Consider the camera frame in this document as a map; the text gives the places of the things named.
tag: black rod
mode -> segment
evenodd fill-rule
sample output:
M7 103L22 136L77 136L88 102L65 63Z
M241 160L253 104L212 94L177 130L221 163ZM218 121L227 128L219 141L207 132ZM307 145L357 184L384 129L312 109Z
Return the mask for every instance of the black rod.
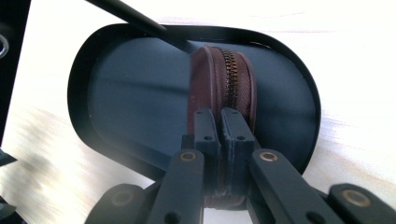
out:
M187 40L169 32L166 27L146 17L119 0L87 0L95 6L111 13L118 18L131 23L132 26L160 38L174 47L186 52L192 52L193 47Z

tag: zipper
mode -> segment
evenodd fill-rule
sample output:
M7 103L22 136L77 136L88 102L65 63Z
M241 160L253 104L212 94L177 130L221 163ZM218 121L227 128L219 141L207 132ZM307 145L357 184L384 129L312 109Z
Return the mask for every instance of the zipper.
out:
M238 99L238 70L236 67L236 59L230 50L220 50L224 56L226 65L226 82L223 102L225 107L236 109L236 100Z

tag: screw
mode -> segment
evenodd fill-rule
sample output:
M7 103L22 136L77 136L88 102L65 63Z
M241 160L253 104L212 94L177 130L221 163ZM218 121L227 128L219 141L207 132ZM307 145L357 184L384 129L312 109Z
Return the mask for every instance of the screw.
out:
M276 161L277 155L271 152L263 152L260 154L260 158L262 158L264 161Z
M355 204L358 207L369 207L371 205L370 199L357 190L344 189L342 195L349 203Z
M111 202L116 206L124 206L134 199L134 194L131 191L122 190L111 197Z
M183 152L180 155L180 159L183 161L193 161L197 158L197 155L193 152Z

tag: white surface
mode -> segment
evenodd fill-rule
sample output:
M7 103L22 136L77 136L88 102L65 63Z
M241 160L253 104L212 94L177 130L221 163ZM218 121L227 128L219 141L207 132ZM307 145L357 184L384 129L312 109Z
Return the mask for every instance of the white surface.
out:
M271 35L318 85L322 124L304 178L328 191L348 182L396 208L396 16L390 1L126 1L160 23L221 25ZM30 224L83 223L119 183L150 181L86 147L67 113L67 80L86 38L121 22L84 1L33 0L3 149L0 194ZM205 210L205 223L249 223Z

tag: round hole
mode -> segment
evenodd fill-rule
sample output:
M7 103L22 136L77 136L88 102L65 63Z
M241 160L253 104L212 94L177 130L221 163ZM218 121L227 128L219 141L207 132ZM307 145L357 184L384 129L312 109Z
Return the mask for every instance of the round hole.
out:
M197 157L197 155L193 152L183 152L180 155L180 159L183 161L193 161L193 160L195 160L196 157Z
M111 197L111 202L116 206L124 206L134 199L134 194L131 191L122 190Z
M5 37L0 35L0 59L8 53L9 44Z
M277 155L271 152L263 152L260 154L260 158L262 158L264 161L276 161Z
M368 207L371 205L370 199L357 190L344 189L342 194L349 203L355 204L358 207Z
M326 220L316 212L308 212L306 213L306 218L314 224L324 224Z
M180 222L180 215L175 212L170 212L165 215L165 217L163 218L163 221L166 224L177 224Z

